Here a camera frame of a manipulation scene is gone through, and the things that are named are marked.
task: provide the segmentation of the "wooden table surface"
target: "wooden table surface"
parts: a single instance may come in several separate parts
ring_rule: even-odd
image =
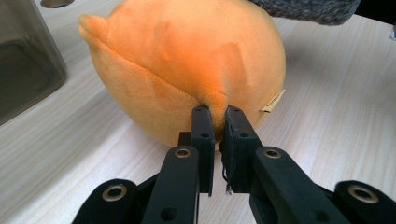
[[[139,184],[159,172],[168,147],[120,110],[78,35],[83,13],[118,1],[38,4],[67,64],[66,83],[0,126],[0,223],[70,223],[90,193],[113,178]],[[392,27],[353,16],[341,26],[275,19],[287,52],[286,92],[257,130],[319,185],[359,180],[396,200],[396,41]],[[254,223],[247,195],[226,196],[216,153],[214,195],[200,223]]]

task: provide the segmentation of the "orange fabric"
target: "orange fabric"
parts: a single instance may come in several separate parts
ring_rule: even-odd
[[[78,30],[113,98],[168,146],[207,105],[218,140],[227,105],[257,126],[280,93],[285,52],[271,18],[246,0],[127,0],[108,18],[82,15]]]

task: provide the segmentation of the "gray fabric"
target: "gray fabric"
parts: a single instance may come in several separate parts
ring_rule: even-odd
[[[356,11],[361,0],[250,0],[273,17],[340,25]]]

